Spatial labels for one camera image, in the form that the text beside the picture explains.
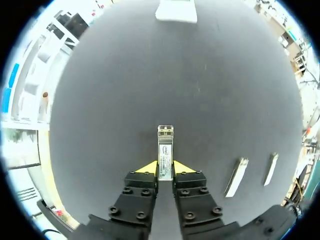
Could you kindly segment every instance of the gray table surface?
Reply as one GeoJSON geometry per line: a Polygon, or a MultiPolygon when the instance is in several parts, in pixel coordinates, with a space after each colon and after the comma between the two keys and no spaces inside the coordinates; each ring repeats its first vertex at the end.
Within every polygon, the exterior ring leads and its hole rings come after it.
{"type": "MultiPolygon", "coordinates": [[[[108,218],[127,172],[157,159],[157,126],[173,125],[174,159],[204,172],[226,224],[246,224],[282,202],[297,165],[302,113],[290,62],[240,1],[197,1],[197,24],[157,21],[158,4],[112,6],[66,65],[50,123],[62,203],[81,223],[108,218]],[[279,159],[263,187],[272,152],[279,159]],[[249,159],[245,176],[225,198],[239,157],[249,159]]],[[[151,239],[180,238],[171,198],[157,200],[151,239]]]]}

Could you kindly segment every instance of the screw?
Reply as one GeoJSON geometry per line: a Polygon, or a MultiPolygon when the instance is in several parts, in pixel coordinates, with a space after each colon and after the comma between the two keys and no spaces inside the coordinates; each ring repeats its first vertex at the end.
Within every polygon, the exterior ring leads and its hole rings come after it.
{"type": "Polygon", "coordinates": [[[143,190],[141,191],[141,195],[142,195],[142,196],[147,197],[147,196],[150,196],[150,194],[151,194],[151,192],[149,191],[148,188],[145,188],[145,189],[143,189],[143,190]]]}
{"type": "Polygon", "coordinates": [[[221,206],[216,206],[212,209],[212,212],[214,214],[222,214],[222,207],[221,206]]]}
{"type": "Polygon", "coordinates": [[[132,194],[132,189],[130,187],[125,187],[122,191],[123,194],[132,194]]]}
{"type": "Polygon", "coordinates": [[[140,211],[140,212],[138,212],[137,214],[136,214],[136,216],[135,216],[137,219],[139,219],[139,220],[143,220],[143,219],[145,219],[147,216],[146,216],[146,214],[143,212],[143,211],[140,211]]]}
{"type": "Polygon", "coordinates": [[[195,219],[196,215],[192,212],[192,211],[188,211],[185,215],[184,215],[184,219],[187,221],[192,221],[193,219],[195,219]]]}
{"type": "Polygon", "coordinates": [[[116,208],[115,206],[109,207],[109,213],[110,213],[111,215],[115,215],[115,214],[117,214],[118,212],[119,212],[119,209],[116,208]]]}
{"type": "Polygon", "coordinates": [[[188,196],[189,193],[190,193],[190,191],[189,191],[188,189],[182,189],[182,190],[180,191],[180,195],[181,195],[181,196],[188,196]]]}
{"type": "Polygon", "coordinates": [[[257,217],[254,221],[255,224],[260,225],[264,222],[264,220],[261,217],[257,217]]]}
{"type": "Polygon", "coordinates": [[[273,233],[274,229],[272,227],[267,227],[264,229],[264,235],[270,236],[273,233]]]}
{"type": "Polygon", "coordinates": [[[208,188],[206,186],[203,186],[200,188],[200,193],[202,194],[207,194],[209,191],[208,191],[208,188]]]}

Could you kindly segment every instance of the cable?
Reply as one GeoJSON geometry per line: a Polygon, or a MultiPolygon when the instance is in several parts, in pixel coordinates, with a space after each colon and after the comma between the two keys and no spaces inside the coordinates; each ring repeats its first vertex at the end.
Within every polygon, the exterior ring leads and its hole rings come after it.
{"type": "Polygon", "coordinates": [[[300,192],[300,195],[301,195],[301,200],[302,200],[302,198],[303,198],[304,196],[302,195],[301,187],[300,187],[297,179],[295,179],[295,184],[297,185],[297,187],[298,187],[298,189],[299,189],[299,192],[300,192]]]}

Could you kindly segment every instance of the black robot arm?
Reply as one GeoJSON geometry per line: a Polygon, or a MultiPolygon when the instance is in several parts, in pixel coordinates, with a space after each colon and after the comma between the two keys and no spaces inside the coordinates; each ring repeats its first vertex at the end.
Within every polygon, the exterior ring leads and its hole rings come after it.
{"type": "Polygon", "coordinates": [[[146,240],[151,231],[153,211],[158,193],[154,173],[131,171],[124,179],[125,187],[115,204],[109,207],[109,220],[89,216],[70,240],[146,240]]]}
{"type": "MultiPolygon", "coordinates": [[[[90,215],[89,223],[81,224],[69,239],[147,240],[158,193],[155,175],[129,172],[122,193],[114,206],[109,207],[110,219],[90,215]]],[[[242,227],[237,222],[224,225],[223,209],[214,201],[206,183],[201,171],[177,173],[173,178],[172,188],[184,240],[276,240],[281,239],[296,221],[292,212],[274,205],[242,227]]]]}

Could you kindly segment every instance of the white label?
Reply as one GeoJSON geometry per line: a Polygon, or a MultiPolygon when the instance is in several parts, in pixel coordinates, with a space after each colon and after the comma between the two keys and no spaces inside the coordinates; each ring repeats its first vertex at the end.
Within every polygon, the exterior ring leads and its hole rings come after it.
{"type": "Polygon", "coordinates": [[[160,144],[159,145],[159,180],[172,179],[172,159],[171,159],[172,145],[160,144]]]}

